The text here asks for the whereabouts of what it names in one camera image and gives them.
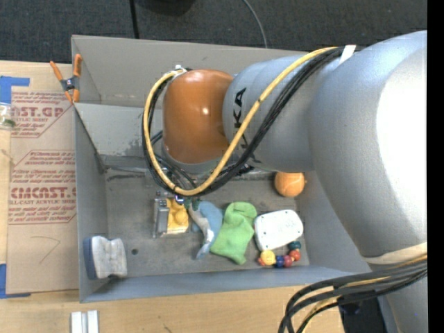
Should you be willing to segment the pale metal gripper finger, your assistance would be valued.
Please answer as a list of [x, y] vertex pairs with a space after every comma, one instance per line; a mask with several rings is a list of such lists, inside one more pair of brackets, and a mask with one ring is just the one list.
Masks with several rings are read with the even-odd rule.
[[169, 207], [167, 202], [155, 202], [155, 225], [154, 225], [154, 237], [161, 237], [167, 233], [168, 219], [169, 219]]

